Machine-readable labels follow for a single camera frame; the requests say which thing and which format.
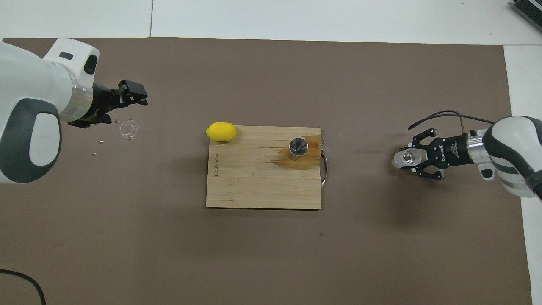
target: black cable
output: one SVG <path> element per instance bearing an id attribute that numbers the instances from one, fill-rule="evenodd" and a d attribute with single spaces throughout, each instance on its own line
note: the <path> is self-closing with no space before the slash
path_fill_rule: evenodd
<path id="1" fill-rule="evenodd" d="M 461 115 L 459 112 L 457 112 L 455 110 L 441 110 L 441 111 L 433 113 L 430 116 L 427 116 L 426 119 L 431 119 L 435 115 L 438 115 L 438 114 L 443 113 L 443 112 L 451 112 L 451 113 L 455 113 L 456 115 Z M 461 124 L 461 134 L 464 134 L 465 133 L 465 126 L 463 125 L 463 118 L 462 117 L 459 117 L 459 123 Z"/>
<path id="2" fill-rule="evenodd" d="M 15 271 L 11 271 L 11 270 L 6 270 L 6 269 L 0 269 L 0 273 L 8 274 L 8 275 L 14 275 L 14 276 L 20 277 L 22 279 L 26 279 L 27 281 L 32 283 L 32 285 L 34 285 L 34 287 L 36 288 L 37 293 L 40 295 L 41 305 L 46 305 L 45 304 L 45 295 L 43 294 L 43 290 L 41 290 L 40 285 L 33 278 L 29 277 L 28 275 L 25 275 L 25 274 L 22 274 L 22 273 L 19 273 L 19 272 L 15 272 Z"/>
<path id="3" fill-rule="evenodd" d="M 421 119 L 418 122 L 415 122 L 414 124 L 410 125 L 408 127 L 408 130 L 411 130 L 412 128 L 422 124 L 426 120 L 430 120 L 430 119 L 434 119 L 434 118 L 442 118 L 442 117 L 459 117 L 459 118 L 465 118 L 465 119 L 479 120 L 481 122 L 488 123 L 488 124 L 494 124 L 495 123 L 493 121 L 486 120 L 486 119 L 481 119 L 481 118 L 477 118 L 477 117 L 471 117 L 471 116 L 466 116 L 466 115 L 458 115 L 458 114 L 453 115 L 453 114 L 446 113 L 445 115 L 436 114 L 436 115 L 431 115 L 431 116 L 429 116 L 427 118 Z"/>

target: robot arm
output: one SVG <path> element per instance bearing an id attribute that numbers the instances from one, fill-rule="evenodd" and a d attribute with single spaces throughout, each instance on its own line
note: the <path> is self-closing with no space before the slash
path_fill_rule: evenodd
<path id="1" fill-rule="evenodd" d="M 141 84 L 124 80 L 117 90 L 94 82 L 99 52 L 58 39 L 40 59 L 0 42 L 0 182 L 28 183 L 45 175 L 60 153 L 60 120 L 87 128 L 111 123 L 106 113 L 147 105 Z"/>
<path id="2" fill-rule="evenodd" d="M 421 145 L 427 137 L 435 139 Z M 439 138 L 437 130 L 431 128 L 414 136 L 408 147 L 395 154 L 393 163 L 435 180 L 443 179 L 448 167 L 476 164 L 484 180 L 493 180 L 497 174 L 510 193 L 542 199 L 542 122 L 512 116 L 488 129 L 450 138 Z M 425 169 L 430 166 L 438 170 L 427 173 Z"/>
<path id="3" fill-rule="evenodd" d="M 504 118 L 483 136 L 483 145 L 501 178 L 519 173 L 542 199 L 542 122 L 530 117 Z"/>

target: metal handle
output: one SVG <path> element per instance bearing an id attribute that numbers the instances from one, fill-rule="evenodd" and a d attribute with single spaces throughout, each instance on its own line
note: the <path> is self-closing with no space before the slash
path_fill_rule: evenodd
<path id="1" fill-rule="evenodd" d="M 322 154 L 320 155 L 320 157 L 324 159 L 324 178 L 322 179 L 322 187 L 324 187 L 324 183 L 326 183 L 326 179 L 327 179 L 327 158 L 326 158 L 326 155 L 324 155 L 323 148 L 321 149 L 321 151 L 322 151 Z"/>

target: brown table mat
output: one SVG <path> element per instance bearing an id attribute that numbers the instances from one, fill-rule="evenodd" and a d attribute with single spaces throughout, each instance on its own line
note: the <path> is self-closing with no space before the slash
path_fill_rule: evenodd
<path id="1" fill-rule="evenodd" d="M 43 56 L 54 40 L 4 41 Z M 140 126 L 131 142 L 118 124 L 63 123 L 52 170 L 0 186 L 0 266 L 48 303 L 531 303 L 519 198 L 476 166 L 443 181 L 391 166 L 416 132 L 460 133 L 457 118 L 406 130 L 433 112 L 510 114 L 502 46 L 82 41 L 100 50 L 95 81 L 140 82 L 149 105 L 110 113 Z M 215 121 L 321 127 L 322 210 L 205 208 Z M 1 299 L 38 304 L 0 282 Z"/>

